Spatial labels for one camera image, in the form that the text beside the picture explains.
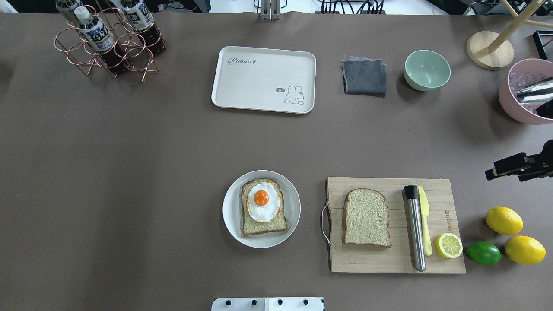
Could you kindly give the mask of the plain bread slice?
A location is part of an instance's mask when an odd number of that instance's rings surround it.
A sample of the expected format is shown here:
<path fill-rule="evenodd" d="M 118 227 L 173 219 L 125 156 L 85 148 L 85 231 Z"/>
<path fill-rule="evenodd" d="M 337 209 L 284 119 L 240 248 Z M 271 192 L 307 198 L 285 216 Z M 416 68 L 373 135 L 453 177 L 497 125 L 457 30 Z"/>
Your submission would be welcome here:
<path fill-rule="evenodd" d="M 389 209 L 385 196 L 375 190 L 351 190 L 343 208 L 343 243 L 390 248 Z"/>

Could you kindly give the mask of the cream rabbit tray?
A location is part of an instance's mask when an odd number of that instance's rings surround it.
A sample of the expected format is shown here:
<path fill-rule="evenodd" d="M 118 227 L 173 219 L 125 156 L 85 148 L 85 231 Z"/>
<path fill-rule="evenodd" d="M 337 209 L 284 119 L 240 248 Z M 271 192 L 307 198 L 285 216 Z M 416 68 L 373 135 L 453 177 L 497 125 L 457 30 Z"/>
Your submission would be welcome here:
<path fill-rule="evenodd" d="M 211 100 L 219 108 L 307 114 L 315 81 L 310 52 L 228 46 L 219 52 Z"/>

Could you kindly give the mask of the bread slice with egg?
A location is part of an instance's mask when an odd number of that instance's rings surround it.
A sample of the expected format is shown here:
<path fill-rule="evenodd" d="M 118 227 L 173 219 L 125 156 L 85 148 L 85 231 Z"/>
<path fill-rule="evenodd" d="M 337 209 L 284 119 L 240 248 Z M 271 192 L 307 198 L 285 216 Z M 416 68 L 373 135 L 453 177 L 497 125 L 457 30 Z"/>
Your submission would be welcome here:
<path fill-rule="evenodd" d="M 273 220 L 267 222 L 267 223 L 260 223 L 255 220 L 253 220 L 247 209 L 247 196 L 250 190 L 257 184 L 261 182 L 269 182 L 272 183 L 275 188 L 280 192 L 283 199 L 283 210 L 279 215 L 277 215 Z M 255 179 L 252 181 L 249 181 L 245 183 L 242 186 L 241 189 L 241 209 L 242 209 L 242 234 L 244 236 L 250 236 L 250 235 L 258 235 L 258 234 L 265 234 L 269 232 L 283 232 L 288 230 L 288 223 L 286 220 L 286 217 L 284 215 L 284 197 L 282 192 L 280 191 L 279 184 L 272 180 L 272 179 Z"/>

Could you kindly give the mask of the yellow plastic knife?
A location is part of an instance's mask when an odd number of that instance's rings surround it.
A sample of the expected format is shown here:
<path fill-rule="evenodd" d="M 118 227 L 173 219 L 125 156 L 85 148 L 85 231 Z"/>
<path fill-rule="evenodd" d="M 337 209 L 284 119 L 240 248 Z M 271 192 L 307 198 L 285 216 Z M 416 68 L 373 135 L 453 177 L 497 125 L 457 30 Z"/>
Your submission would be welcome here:
<path fill-rule="evenodd" d="M 429 226 L 427 224 L 427 217 L 430 214 L 430 205 L 429 205 L 429 201 L 427 199 L 427 196 L 426 196 L 426 193 L 425 193 L 423 187 L 418 186 L 417 189 L 418 189 L 419 198 L 420 198 L 421 230 L 422 230 L 422 235 L 423 235 L 423 252 L 424 252 L 425 256 L 431 256 L 432 255 L 432 246 L 431 246 Z"/>

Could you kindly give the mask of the mint green bowl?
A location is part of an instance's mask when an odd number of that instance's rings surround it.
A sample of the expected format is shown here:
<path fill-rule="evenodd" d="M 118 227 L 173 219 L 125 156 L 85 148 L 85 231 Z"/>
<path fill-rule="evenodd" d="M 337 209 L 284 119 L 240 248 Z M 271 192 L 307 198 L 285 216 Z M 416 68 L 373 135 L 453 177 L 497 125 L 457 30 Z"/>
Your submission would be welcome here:
<path fill-rule="evenodd" d="M 449 81 L 451 68 L 448 61 L 434 51 L 413 51 L 405 61 L 403 75 L 415 90 L 432 91 Z"/>

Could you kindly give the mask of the half lemon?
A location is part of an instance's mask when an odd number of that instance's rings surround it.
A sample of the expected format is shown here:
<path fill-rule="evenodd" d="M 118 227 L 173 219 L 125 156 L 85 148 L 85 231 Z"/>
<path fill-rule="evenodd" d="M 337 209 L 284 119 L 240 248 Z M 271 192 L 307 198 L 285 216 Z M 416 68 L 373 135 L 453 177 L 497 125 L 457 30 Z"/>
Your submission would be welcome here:
<path fill-rule="evenodd" d="M 464 249 L 461 239 L 450 232 L 445 232 L 436 238 L 435 248 L 439 255 L 448 259 L 458 258 Z"/>

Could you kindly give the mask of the tea bottle one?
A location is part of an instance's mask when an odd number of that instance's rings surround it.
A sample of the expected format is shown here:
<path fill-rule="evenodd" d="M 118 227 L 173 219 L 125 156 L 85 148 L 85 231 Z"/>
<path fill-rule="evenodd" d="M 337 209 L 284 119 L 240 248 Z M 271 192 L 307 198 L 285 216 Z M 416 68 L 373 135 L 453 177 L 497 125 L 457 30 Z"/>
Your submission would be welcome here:
<path fill-rule="evenodd" d="M 134 32 L 140 36 L 146 48 L 153 54 L 166 51 L 165 41 L 143 0 L 121 0 L 121 7 Z"/>

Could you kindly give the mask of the tea bottle two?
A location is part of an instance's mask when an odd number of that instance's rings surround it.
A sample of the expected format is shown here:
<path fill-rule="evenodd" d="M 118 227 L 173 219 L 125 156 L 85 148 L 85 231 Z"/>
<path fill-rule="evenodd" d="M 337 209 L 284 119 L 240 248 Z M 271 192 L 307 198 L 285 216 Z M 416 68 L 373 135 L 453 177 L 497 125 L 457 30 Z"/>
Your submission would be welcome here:
<path fill-rule="evenodd" d="M 123 50 L 102 19 L 92 15 L 85 6 L 78 6 L 74 13 L 79 20 L 79 31 L 85 36 L 93 50 L 99 53 L 109 71 L 115 74 L 126 72 L 126 65 L 122 57 Z"/>

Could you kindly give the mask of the green lime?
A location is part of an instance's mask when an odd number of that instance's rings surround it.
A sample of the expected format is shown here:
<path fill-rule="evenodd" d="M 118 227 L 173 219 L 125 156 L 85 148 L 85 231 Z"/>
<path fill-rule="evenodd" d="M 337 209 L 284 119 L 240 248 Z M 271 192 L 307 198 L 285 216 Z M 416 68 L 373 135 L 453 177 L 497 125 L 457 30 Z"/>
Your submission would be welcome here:
<path fill-rule="evenodd" d="M 474 262 L 485 266 L 495 265 L 502 259 L 499 248 L 484 241 L 475 242 L 467 248 L 466 253 Z"/>

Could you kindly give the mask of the yellow lemon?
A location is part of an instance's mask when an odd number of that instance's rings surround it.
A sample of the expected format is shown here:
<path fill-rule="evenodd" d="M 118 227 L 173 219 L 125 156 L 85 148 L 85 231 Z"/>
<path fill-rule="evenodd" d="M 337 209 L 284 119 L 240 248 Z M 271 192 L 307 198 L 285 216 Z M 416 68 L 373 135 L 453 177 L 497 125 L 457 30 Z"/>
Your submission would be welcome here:
<path fill-rule="evenodd" d="M 504 250 L 510 260 L 519 264 L 537 264 L 547 255 L 547 251 L 538 240 L 524 235 L 508 239 Z"/>
<path fill-rule="evenodd" d="M 523 219 L 514 210 L 497 206 L 486 213 L 486 224 L 498 234 L 516 235 L 523 229 Z"/>

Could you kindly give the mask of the wooden mug tree stand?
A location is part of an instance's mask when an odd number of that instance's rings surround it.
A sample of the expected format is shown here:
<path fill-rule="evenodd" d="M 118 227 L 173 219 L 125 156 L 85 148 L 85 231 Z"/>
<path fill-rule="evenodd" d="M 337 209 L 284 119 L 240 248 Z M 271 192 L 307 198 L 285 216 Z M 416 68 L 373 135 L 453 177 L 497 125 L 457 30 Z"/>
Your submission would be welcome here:
<path fill-rule="evenodd" d="M 521 26 L 523 23 L 552 28 L 551 23 L 543 23 L 535 20 L 528 20 L 543 4 L 544 0 L 532 0 L 521 13 L 515 12 L 510 8 L 506 0 L 501 1 L 507 6 L 510 14 L 513 16 L 513 21 L 502 33 L 494 33 L 491 31 L 481 31 L 473 34 L 468 38 L 466 43 L 466 51 L 478 66 L 488 70 L 502 70 L 508 67 L 514 58 L 514 50 L 508 38 Z"/>

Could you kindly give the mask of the pink bowl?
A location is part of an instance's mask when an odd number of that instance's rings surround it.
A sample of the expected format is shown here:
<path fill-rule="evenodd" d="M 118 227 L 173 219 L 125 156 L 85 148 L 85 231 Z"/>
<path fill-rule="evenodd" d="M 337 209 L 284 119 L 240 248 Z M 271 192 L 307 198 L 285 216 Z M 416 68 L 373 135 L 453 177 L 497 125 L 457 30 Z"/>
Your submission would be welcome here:
<path fill-rule="evenodd" d="M 551 124 L 553 120 L 533 114 L 533 112 L 528 111 L 519 104 L 517 97 L 512 93 L 509 86 L 510 75 L 513 72 L 538 73 L 549 78 L 553 73 L 553 63 L 551 63 L 551 61 L 535 58 L 521 60 L 510 68 L 499 88 L 500 105 L 510 117 L 524 124 Z"/>

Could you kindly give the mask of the yellow lemon far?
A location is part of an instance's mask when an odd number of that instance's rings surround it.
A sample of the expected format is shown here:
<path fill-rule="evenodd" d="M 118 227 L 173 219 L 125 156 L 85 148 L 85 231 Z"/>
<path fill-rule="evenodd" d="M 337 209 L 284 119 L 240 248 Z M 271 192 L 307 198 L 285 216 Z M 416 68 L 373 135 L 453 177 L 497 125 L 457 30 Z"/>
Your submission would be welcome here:
<path fill-rule="evenodd" d="M 519 264 L 537 264 L 547 255 L 547 251 L 538 240 L 524 235 L 508 239 L 504 250 L 510 260 Z"/>

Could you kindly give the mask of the aluminium frame post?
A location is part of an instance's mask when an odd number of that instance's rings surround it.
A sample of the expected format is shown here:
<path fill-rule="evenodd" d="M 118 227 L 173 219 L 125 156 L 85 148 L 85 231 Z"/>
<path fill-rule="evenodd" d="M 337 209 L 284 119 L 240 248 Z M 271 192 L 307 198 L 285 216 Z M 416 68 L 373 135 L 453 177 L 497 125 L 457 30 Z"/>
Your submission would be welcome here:
<path fill-rule="evenodd" d="M 259 0 L 261 20 L 279 20 L 281 18 L 280 0 Z"/>

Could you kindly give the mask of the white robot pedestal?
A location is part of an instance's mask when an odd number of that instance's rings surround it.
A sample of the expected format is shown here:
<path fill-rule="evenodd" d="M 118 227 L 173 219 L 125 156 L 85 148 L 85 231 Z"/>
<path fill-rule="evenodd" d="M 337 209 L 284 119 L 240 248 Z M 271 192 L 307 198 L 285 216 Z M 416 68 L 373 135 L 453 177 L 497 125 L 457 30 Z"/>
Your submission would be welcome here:
<path fill-rule="evenodd" d="M 323 297 L 217 298 L 212 311 L 324 311 Z"/>

